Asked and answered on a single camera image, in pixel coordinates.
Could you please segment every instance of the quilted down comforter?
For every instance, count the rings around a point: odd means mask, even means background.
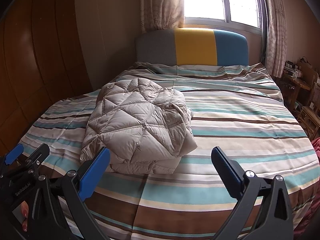
[[[81,161],[110,150],[107,171],[171,174],[196,149],[191,109],[180,91],[135,78],[105,85],[86,128]]]

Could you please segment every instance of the headboard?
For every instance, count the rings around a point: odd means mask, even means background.
[[[222,30],[179,28],[145,33],[136,39],[137,61],[174,65],[248,65],[244,36]]]

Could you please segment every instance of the striped bedsheet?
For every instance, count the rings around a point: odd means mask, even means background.
[[[300,222],[316,192],[319,162],[261,64],[168,67],[136,63],[114,80],[137,77],[183,92],[194,112],[191,126],[198,148],[181,159],[172,175],[105,173],[86,204],[109,237],[210,239],[236,203],[211,164],[215,146],[258,176],[281,174],[290,194],[294,226]],[[25,156],[42,143],[50,146],[42,173],[56,177],[79,168],[81,143],[98,93],[55,103],[21,139]],[[258,198],[243,233],[250,230],[260,203]],[[66,217],[76,232],[67,211]]]

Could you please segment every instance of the beige curtain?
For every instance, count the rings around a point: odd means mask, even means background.
[[[184,24],[184,0],[141,0],[142,32],[181,28]]]
[[[265,68],[270,75],[281,77],[287,54],[287,26],[283,0],[266,0],[268,41]]]

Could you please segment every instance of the blue gripper pad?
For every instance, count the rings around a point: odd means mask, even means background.
[[[99,154],[91,163],[85,174],[82,176],[79,185],[79,196],[82,201],[91,197],[95,187],[100,181],[103,173],[110,162],[110,151],[107,148],[101,149]]]
[[[216,168],[224,186],[232,198],[240,200],[243,195],[244,170],[239,163],[230,160],[220,147],[215,147],[211,152],[211,161]]]
[[[12,149],[5,157],[5,164],[12,164],[21,154],[23,153],[23,145],[18,144],[15,148]]]

